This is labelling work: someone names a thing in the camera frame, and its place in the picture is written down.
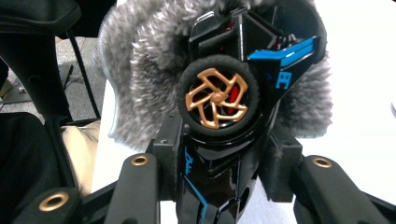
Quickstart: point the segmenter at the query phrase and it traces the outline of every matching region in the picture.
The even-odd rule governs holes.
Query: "gold grommet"
[[[322,168],[330,168],[332,167],[332,163],[329,162],[328,160],[324,159],[324,158],[319,158],[316,157],[313,159],[313,162],[316,166],[322,167]]]
[[[131,159],[131,164],[136,166],[145,165],[148,162],[149,162],[149,158],[146,156],[138,156]]]
[[[60,201],[56,203],[52,202],[55,199],[59,199]],[[67,203],[68,200],[69,195],[66,192],[52,194],[40,203],[38,209],[40,209],[40,211],[42,212],[50,212],[64,206],[64,204]]]

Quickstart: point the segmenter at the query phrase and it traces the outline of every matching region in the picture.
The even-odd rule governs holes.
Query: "fuzzy gray cover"
[[[240,0],[266,7],[274,0]],[[177,110],[176,84],[187,49],[181,42],[207,11],[229,7],[222,0],[129,0],[108,12],[99,35],[97,67],[116,94],[110,137],[138,151],[155,138],[163,119]],[[297,137],[318,137],[331,124],[327,57],[313,65],[282,99],[277,121]]]

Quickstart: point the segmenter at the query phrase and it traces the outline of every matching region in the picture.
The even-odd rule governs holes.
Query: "floor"
[[[66,83],[65,93],[69,102],[69,109],[72,114],[73,120],[81,119],[94,119],[95,115],[92,110],[92,105],[88,97],[83,78],[79,71],[75,53],[68,39],[56,40],[57,59],[58,64],[73,64],[74,70]],[[98,74],[93,66],[93,55],[97,43],[96,38],[77,37],[78,46],[82,55],[82,59],[87,71],[87,76],[92,87],[95,102],[99,111],[102,111],[106,79],[103,75]],[[17,85],[15,82],[16,77],[12,71],[8,74],[8,80]],[[12,105],[3,105],[0,103],[0,113],[8,112],[29,112],[38,116],[42,121],[43,118],[37,113],[32,102],[18,103]]]

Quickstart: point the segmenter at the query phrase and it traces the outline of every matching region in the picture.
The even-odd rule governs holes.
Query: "white surface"
[[[299,139],[305,155],[337,161],[361,189],[396,204],[396,3],[390,0],[316,1],[332,57],[333,125],[317,139]],[[92,190],[117,180],[133,152],[107,137],[114,93],[106,84]],[[290,203],[268,203],[260,182],[240,223],[295,223]],[[162,203],[162,223],[177,223],[175,206]]]

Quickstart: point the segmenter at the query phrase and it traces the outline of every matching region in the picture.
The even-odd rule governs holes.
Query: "blue accent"
[[[198,196],[199,201],[201,201],[201,203],[204,206],[204,208],[202,209],[202,212],[201,212],[201,221],[200,221],[200,224],[201,224],[201,223],[204,222],[204,219],[205,219],[205,216],[206,216],[207,201],[205,200],[204,196],[202,196],[202,194],[198,191],[198,189],[190,182],[190,180],[187,177],[185,177],[185,179],[189,183],[189,185],[192,188],[192,190],[194,190],[195,194]]]
[[[271,73],[265,73],[265,76],[268,78],[268,80],[273,79],[273,75]]]
[[[191,166],[192,163],[194,162],[194,159],[187,153],[187,147],[184,148],[184,159],[186,160],[186,175],[189,175],[191,173]]]
[[[279,89],[280,84],[285,84],[285,86],[283,87],[283,90],[287,90],[290,85],[291,76],[292,76],[292,73],[290,73],[290,72],[279,72],[275,88]]]
[[[289,48],[272,51],[261,49],[253,52],[247,58],[249,60],[280,60],[280,66],[286,67],[302,59],[314,51],[314,38],[306,39]]]

